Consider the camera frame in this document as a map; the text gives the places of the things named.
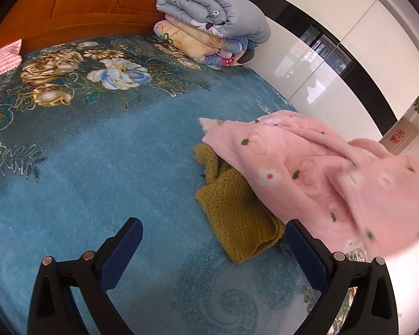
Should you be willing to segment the pink floral fleece garment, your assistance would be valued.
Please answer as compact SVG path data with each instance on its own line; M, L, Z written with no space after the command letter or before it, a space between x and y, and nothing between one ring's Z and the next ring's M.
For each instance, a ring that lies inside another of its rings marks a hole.
M346 141L293 111L226 120L203 143L247 180L282 222L299 220L333 252L393 256L419 242L419 156Z

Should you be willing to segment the mustard yellow knit sweater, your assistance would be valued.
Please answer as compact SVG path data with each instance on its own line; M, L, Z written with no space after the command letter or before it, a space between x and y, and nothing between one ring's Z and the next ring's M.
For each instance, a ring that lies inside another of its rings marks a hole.
M277 244L284 224L261 203L241 173L207 144L194 146L193 153L205 179L195 199L230 260L243 263Z

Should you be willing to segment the cardboard box with red print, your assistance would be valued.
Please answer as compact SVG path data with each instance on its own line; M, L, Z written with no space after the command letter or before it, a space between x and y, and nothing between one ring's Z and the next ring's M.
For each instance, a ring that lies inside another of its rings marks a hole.
M419 136L419 128L405 117L381 139L380 143L393 155L402 154Z

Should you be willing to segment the blue floral bed blanket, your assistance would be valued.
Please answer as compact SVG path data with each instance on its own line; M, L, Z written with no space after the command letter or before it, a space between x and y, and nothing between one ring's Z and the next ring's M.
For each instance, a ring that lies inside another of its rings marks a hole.
M151 36L30 53L0 76L0 316L24 334L43 257L144 236L109 297L136 334L292 334L318 294L284 243L233 263L195 200L201 117L288 103L246 67L214 69Z

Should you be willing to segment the cream patterned folded cloth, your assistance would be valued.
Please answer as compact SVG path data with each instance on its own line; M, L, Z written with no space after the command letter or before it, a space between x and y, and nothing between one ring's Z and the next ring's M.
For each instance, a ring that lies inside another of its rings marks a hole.
M224 120L200 117L198 119L198 122L201 125L201 129L203 130L203 133L206 135L213 129L221 126L224 123Z

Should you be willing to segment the pink white patterned pillow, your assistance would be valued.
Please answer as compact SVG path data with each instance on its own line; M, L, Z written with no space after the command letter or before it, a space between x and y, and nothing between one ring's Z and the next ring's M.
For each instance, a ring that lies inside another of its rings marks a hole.
M16 68L21 64L20 50L22 40L18 39L0 48L0 75Z

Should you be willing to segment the yellow floral folded blanket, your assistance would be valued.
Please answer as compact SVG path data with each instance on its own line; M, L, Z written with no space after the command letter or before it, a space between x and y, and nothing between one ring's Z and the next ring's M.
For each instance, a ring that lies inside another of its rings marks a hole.
M221 38L166 15L153 32L193 61L214 67L246 64L255 55L256 44L245 35Z

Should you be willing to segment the wooden bed headboard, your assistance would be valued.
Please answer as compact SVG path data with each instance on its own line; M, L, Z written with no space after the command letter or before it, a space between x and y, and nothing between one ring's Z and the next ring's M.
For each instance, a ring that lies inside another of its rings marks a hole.
M156 0L0 0L0 48L23 54L102 35L150 35L162 15Z

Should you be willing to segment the grey folded quilt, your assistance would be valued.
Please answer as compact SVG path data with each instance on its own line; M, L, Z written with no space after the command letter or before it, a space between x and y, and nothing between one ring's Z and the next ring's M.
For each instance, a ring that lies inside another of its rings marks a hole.
M271 36L266 16L249 0L156 0L156 8L219 38L244 35L264 44Z

